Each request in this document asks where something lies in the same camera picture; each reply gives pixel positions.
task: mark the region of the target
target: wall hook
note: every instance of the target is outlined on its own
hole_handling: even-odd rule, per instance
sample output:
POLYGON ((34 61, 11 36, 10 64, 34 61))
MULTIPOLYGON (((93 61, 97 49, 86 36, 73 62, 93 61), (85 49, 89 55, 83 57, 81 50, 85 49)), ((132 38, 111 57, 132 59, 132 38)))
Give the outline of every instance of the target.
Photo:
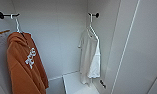
POLYGON ((11 15, 3 15, 3 13, 0 12, 0 19, 4 19, 4 16, 11 16, 11 15))
POLYGON ((99 17, 99 13, 96 13, 96 14, 92 14, 92 16, 95 16, 96 18, 99 17))

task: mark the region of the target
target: hoodie sleeve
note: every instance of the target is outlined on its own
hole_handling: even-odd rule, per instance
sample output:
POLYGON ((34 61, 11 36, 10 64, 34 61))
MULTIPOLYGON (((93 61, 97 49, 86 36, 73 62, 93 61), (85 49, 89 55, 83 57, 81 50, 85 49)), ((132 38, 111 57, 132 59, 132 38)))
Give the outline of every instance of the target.
POLYGON ((25 67, 20 63, 21 55, 16 49, 17 43, 10 43, 7 49, 7 61, 12 81, 13 94, 41 94, 27 73, 25 67))
POLYGON ((44 66, 42 65, 41 58, 39 56, 37 47, 36 47, 36 45, 35 45, 33 40, 32 40, 32 42, 33 42, 34 48, 35 48, 36 53, 37 53, 36 54, 36 58, 35 58, 36 60, 34 60, 34 61, 36 61, 35 65, 37 66, 37 68, 38 68, 38 70, 40 72, 41 79, 42 79, 42 82, 44 83, 45 88, 48 88, 49 87, 49 85, 48 85, 49 83, 48 83, 48 78, 47 78, 44 66))

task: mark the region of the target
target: clothes hanger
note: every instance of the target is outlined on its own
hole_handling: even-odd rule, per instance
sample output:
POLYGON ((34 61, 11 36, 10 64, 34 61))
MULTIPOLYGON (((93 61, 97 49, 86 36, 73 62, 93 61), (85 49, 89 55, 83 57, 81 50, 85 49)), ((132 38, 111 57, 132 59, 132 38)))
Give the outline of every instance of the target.
POLYGON ((90 14, 90 31, 94 34, 94 36, 98 39, 98 37, 97 37, 97 35, 96 35, 96 33, 95 33, 95 31, 94 31, 94 29, 93 29, 93 27, 92 27, 92 22, 93 22, 93 14, 90 14))
POLYGON ((16 28, 17 28, 17 32, 18 32, 18 33, 21 33, 21 34, 22 34, 22 36, 24 37, 23 32, 22 32, 22 31, 20 31, 20 29, 19 29, 20 25, 19 25, 19 22, 18 22, 18 20, 17 20, 17 17, 16 17, 16 19, 15 19, 15 20, 16 20, 16 28))

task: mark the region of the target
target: hanging clothes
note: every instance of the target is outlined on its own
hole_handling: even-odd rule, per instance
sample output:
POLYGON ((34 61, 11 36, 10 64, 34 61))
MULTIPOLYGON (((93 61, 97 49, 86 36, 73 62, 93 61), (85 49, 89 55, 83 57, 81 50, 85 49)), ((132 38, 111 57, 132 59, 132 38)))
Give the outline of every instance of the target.
POLYGON ((81 82, 90 84, 91 78, 100 77, 100 49, 98 36, 94 35, 90 30, 82 33, 79 43, 81 48, 81 82))
POLYGON ((46 94, 48 79, 31 35, 8 37, 7 61, 13 94, 46 94))

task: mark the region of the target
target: white shelf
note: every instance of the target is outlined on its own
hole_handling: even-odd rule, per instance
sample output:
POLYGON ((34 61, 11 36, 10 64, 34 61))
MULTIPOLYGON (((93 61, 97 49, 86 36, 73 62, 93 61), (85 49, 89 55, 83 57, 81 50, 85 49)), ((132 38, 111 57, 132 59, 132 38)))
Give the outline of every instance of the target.
POLYGON ((99 94, 95 86, 90 87, 80 82, 80 73, 71 73, 63 76, 66 94, 99 94))

